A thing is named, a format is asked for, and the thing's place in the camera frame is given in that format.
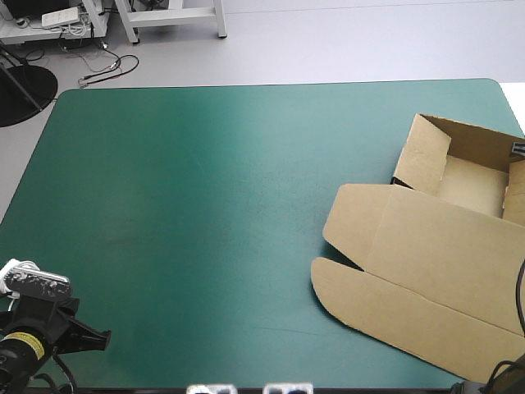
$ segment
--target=green tabletop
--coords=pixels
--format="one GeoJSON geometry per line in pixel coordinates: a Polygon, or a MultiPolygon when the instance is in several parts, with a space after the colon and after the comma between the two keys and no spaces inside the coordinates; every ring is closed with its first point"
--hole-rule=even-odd
{"type": "Polygon", "coordinates": [[[387,183],[416,112],[521,135],[491,80],[65,92],[0,260],[67,275],[78,317],[113,330],[106,352],[66,357],[82,386],[448,387],[332,318],[309,276],[335,254],[337,188],[387,183]]]}

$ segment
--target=black stand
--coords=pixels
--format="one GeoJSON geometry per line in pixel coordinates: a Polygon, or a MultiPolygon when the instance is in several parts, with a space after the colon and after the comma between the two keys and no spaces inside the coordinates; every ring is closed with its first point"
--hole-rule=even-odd
{"type": "Polygon", "coordinates": [[[15,125],[40,113],[57,95],[55,75],[28,62],[0,44],[0,51],[14,57],[19,66],[10,68],[0,63],[0,127],[15,125]]]}

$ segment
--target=power strip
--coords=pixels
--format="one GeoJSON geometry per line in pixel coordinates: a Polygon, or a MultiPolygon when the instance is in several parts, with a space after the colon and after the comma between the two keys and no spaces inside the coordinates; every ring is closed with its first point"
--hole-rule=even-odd
{"type": "Polygon", "coordinates": [[[49,12],[42,15],[42,27],[51,29],[52,27],[69,25],[80,21],[78,7],[71,7],[65,10],[49,12]]]}

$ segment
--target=cardboard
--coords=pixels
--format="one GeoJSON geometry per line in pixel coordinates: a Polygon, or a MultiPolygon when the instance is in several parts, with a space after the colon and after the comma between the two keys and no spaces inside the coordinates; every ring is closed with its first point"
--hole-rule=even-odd
{"type": "Polygon", "coordinates": [[[513,142],[525,140],[417,115],[394,185],[337,193],[323,235],[363,271],[314,260],[325,308],[469,380],[522,355],[514,288],[525,258],[525,158],[513,142]]]}

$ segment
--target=gray floor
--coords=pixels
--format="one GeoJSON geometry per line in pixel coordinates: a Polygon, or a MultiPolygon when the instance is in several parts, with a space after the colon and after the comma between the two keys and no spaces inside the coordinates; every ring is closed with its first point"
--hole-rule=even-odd
{"type": "MultiPolygon", "coordinates": [[[[143,29],[142,44],[131,46],[113,16],[107,37],[110,49],[136,54],[140,66],[128,76],[96,86],[444,78],[525,82],[525,0],[223,1],[227,39],[217,39],[213,25],[184,25],[143,29]]],[[[60,91],[76,88],[77,80],[89,74],[82,59],[62,53],[56,43],[45,48],[46,57],[39,64],[57,75],[60,91]]],[[[94,68],[112,62],[93,49],[82,53],[94,68]]],[[[50,110],[0,129],[0,218],[50,110]]]]}

